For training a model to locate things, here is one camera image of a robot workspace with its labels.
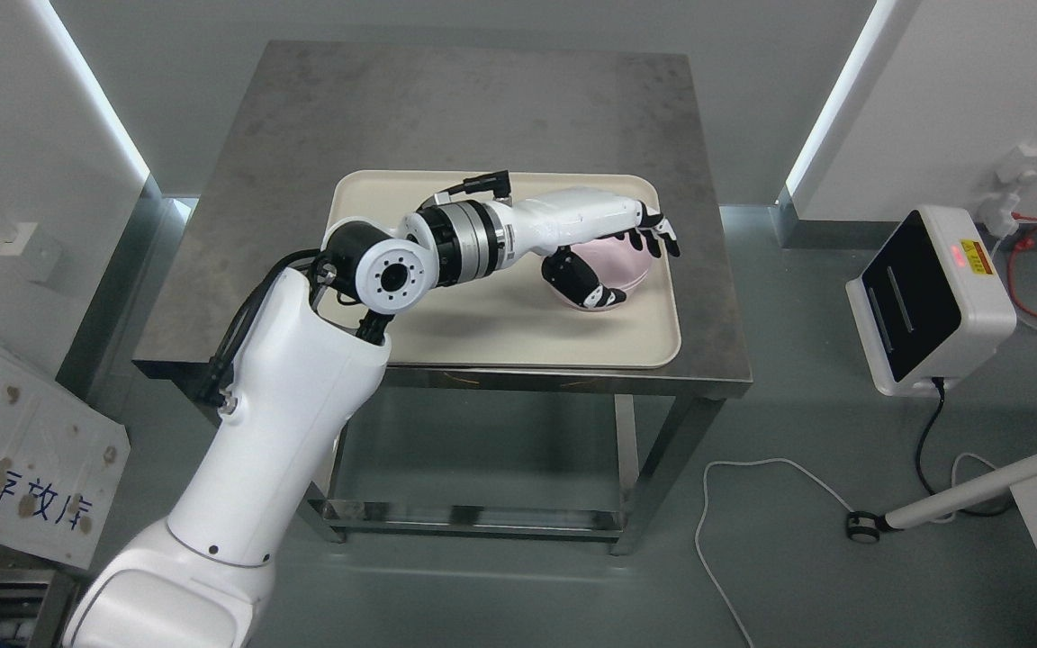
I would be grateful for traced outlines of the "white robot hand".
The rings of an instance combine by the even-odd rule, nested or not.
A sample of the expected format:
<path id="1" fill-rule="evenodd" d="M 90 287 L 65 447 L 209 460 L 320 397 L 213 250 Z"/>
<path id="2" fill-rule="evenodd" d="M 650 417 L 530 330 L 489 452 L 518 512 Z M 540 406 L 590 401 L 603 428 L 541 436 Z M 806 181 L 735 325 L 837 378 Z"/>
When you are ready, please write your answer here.
<path id="1" fill-rule="evenodd" d="M 546 256 L 544 282 L 579 311 L 610 311 L 625 303 L 628 294 L 607 287 L 585 259 L 573 251 L 556 251 L 559 247 L 625 232 L 623 237 L 634 250 L 645 249 L 655 258 L 663 257 L 663 247 L 671 257 L 681 254 L 678 234 L 665 216 L 658 214 L 650 229 L 630 230 L 650 217 L 650 208 L 609 190 L 555 190 L 511 204 L 496 202 L 495 214 L 505 234 L 506 261 L 516 262 L 529 253 Z"/>

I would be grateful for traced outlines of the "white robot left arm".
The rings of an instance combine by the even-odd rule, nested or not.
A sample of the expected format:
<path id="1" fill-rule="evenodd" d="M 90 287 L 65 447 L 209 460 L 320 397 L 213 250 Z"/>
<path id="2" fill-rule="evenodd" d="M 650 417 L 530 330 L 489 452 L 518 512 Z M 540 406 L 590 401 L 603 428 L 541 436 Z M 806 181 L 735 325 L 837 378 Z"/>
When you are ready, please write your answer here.
<path id="1" fill-rule="evenodd" d="M 220 426 L 165 519 L 91 583 L 62 647 L 243 647 L 275 590 L 275 555 L 314 472 L 390 361 L 386 328 L 438 287 L 542 256 L 585 311 L 626 299 L 573 247 L 620 240 L 680 253 L 673 226 L 633 197 L 572 187 L 514 201 L 505 171 L 433 193 L 387 229 L 346 218 L 284 256 L 243 302 L 197 389 Z"/>

